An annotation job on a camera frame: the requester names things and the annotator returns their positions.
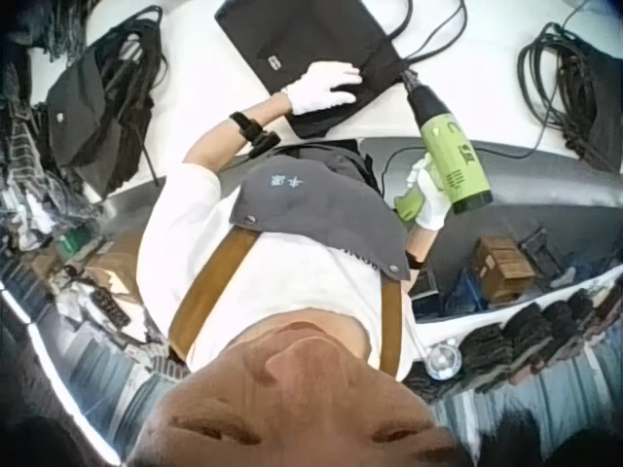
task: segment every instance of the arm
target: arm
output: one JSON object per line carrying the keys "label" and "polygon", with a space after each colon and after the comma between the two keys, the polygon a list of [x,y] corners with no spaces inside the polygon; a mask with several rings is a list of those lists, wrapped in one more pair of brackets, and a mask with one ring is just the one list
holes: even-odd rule
{"label": "arm", "polygon": [[[333,91],[342,85],[361,84],[359,70],[349,63],[319,61],[296,83],[278,92],[261,104],[242,113],[260,126],[266,126],[292,112],[306,114],[338,105],[353,103],[349,92]],[[185,163],[201,165],[213,173],[221,170],[246,144],[238,125],[226,120],[200,138],[184,159]]]}
{"label": "arm", "polygon": [[[249,107],[242,114],[260,126],[271,124],[292,110],[290,99],[283,92]],[[184,163],[195,163],[218,173],[244,147],[246,140],[234,121],[221,122],[197,141],[186,155]]]}
{"label": "arm", "polygon": [[[431,168],[430,155],[414,164],[408,180],[415,180],[410,190],[419,190],[424,198],[420,212],[416,216],[416,226],[413,227],[407,240],[406,250],[423,263],[432,248],[439,231],[444,227],[446,215],[450,210],[450,200],[446,194],[437,188],[429,170]],[[409,293],[418,280],[418,270],[411,269],[410,280],[402,281],[402,290]]]}

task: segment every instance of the apron strap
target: apron strap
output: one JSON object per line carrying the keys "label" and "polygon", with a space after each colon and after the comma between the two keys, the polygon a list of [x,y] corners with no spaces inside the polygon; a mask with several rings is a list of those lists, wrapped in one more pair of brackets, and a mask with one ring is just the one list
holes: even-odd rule
{"label": "apron strap", "polygon": [[[182,360],[186,361],[208,315],[260,234],[233,226],[191,285],[168,330],[169,344]],[[380,370],[396,377],[402,348],[402,293],[399,281],[382,275],[381,304]]]}

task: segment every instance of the white glove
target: white glove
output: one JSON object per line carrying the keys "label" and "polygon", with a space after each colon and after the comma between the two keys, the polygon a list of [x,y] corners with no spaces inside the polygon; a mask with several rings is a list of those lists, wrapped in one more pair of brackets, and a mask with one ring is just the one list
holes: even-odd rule
{"label": "white glove", "polygon": [[446,194],[433,182],[429,172],[430,165],[430,154],[426,154],[424,159],[413,165],[407,177],[407,185],[413,183],[415,186],[412,190],[420,190],[424,197],[424,204],[416,217],[416,223],[429,231],[440,231],[446,222],[451,203]]}
{"label": "white glove", "polygon": [[301,115],[338,105],[352,104],[356,98],[350,92],[332,91],[342,85],[360,85],[359,70],[350,63],[317,61],[312,63],[301,79],[283,88],[292,104],[292,114]]}

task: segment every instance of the wrist strap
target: wrist strap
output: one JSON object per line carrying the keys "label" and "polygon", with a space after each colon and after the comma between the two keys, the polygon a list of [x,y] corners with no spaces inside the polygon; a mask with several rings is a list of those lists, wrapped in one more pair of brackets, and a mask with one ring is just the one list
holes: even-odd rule
{"label": "wrist strap", "polygon": [[234,112],[230,115],[240,127],[240,134],[246,139],[253,149],[249,152],[249,158],[255,159],[266,153],[281,142],[281,138],[274,132],[266,132],[255,120],[247,119],[241,112]]}
{"label": "wrist strap", "polygon": [[408,251],[406,253],[407,263],[409,263],[409,269],[420,270],[424,266],[424,263],[422,261],[416,260],[416,257],[413,256],[411,253],[409,253]]}

